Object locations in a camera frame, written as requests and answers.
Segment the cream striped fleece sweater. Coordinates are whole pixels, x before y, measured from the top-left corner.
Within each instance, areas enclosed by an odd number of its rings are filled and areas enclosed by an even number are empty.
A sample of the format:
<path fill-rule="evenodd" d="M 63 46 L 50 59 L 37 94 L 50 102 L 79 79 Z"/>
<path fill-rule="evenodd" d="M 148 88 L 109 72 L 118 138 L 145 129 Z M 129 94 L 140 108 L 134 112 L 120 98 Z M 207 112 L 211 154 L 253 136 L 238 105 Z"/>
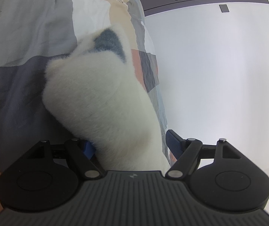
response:
<path fill-rule="evenodd" d="M 156 111 L 135 75 L 120 26 L 86 35 L 69 56 L 50 60 L 45 79 L 45 108 L 76 138 L 94 145 L 104 169 L 169 169 Z"/>

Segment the colourful patchwork bed quilt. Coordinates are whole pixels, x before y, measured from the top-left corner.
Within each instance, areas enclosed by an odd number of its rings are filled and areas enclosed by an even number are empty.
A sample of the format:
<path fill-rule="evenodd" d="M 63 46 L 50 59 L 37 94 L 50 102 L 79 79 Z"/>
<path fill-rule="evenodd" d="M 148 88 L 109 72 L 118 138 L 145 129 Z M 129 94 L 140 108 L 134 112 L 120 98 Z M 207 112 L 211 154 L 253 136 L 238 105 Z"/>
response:
<path fill-rule="evenodd" d="M 45 66 L 68 55 L 85 34 L 112 24 L 126 31 L 136 77 L 151 98 L 161 132 L 167 131 L 140 0 L 0 0 L 0 173 L 40 140 L 57 144 L 71 138 L 42 104 Z"/>

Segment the grey wall switch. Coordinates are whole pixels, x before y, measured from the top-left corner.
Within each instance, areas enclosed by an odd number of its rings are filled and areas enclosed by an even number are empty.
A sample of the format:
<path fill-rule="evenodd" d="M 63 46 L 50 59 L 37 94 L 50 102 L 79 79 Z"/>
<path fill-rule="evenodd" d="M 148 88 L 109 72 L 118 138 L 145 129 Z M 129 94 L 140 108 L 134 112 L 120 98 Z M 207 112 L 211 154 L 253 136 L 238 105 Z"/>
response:
<path fill-rule="evenodd" d="M 221 10 L 222 13 L 228 13 L 229 12 L 229 8 L 228 8 L 227 4 L 220 4 L 219 7 L 220 7 L 220 10 Z"/>

